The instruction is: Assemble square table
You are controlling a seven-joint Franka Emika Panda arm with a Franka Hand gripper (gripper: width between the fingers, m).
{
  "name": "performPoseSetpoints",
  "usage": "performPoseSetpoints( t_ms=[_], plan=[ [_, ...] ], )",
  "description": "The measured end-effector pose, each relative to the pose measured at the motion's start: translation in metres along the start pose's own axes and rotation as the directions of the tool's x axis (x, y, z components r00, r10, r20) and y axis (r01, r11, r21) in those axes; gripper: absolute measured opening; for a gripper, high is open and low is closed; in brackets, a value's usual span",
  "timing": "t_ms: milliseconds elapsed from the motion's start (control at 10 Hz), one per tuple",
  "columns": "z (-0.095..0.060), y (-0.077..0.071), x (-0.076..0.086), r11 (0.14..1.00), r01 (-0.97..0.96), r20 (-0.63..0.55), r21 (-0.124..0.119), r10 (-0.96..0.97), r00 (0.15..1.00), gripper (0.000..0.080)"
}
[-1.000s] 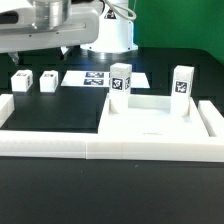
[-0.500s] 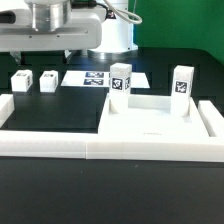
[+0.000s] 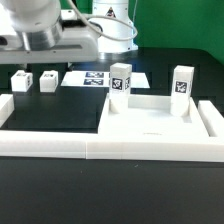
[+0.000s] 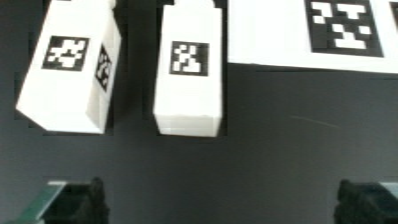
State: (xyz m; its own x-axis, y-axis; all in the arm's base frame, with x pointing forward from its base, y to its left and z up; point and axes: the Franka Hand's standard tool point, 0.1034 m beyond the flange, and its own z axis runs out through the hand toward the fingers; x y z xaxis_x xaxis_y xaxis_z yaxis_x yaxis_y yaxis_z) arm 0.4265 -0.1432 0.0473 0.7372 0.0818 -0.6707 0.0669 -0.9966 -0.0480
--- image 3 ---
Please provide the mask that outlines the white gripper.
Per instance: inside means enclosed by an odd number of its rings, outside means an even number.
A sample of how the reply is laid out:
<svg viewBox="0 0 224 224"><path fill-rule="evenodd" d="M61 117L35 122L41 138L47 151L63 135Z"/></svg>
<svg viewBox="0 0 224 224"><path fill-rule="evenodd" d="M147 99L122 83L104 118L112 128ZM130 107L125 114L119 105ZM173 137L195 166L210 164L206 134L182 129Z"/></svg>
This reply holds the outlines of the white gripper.
<svg viewBox="0 0 224 224"><path fill-rule="evenodd" d="M44 33L40 45L31 45L11 26L9 17L0 10L0 64L35 64L88 62L98 58L97 36L87 26L77 25L77 20L65 20L67 27L58 42L51 46L53 36Z"/></svg>

